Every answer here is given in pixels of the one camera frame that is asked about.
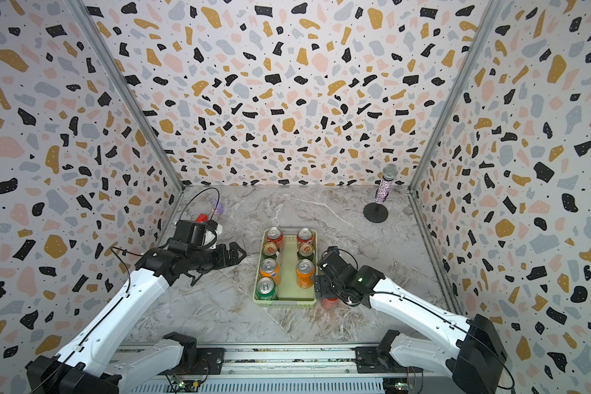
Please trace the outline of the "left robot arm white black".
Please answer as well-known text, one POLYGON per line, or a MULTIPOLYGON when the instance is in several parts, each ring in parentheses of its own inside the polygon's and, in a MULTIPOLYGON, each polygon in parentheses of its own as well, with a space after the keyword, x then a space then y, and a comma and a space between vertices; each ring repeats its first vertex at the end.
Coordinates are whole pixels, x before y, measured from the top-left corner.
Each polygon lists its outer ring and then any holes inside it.
POLYGON ((116 365, 110 362, 137 321, 182 275, 193 283, 246 257, 236 242, 210 247, 145 252, 126 284, 101 312, 55 356, 26 366, 33 393, 127 393, 162 374, 197 370, 195 338, 169 333, 147 351, 116 365))

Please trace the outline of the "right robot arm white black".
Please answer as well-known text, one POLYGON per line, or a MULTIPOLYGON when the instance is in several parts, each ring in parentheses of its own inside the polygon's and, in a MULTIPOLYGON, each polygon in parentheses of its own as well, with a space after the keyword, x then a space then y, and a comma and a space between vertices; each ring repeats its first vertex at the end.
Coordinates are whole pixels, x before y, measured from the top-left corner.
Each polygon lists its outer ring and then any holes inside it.
POLYGON ((411 367, 449 377, 464 393, 495 393, 509 371, 507 352, 493 322, 483 315, 466 318, 413 295, 368 265, 356 268, 330 247, 315 264, 316 295, 364 306, 413 328, 422 339, 388 330, 371 353, 358 353, 358 366, 385 372, 411 367))

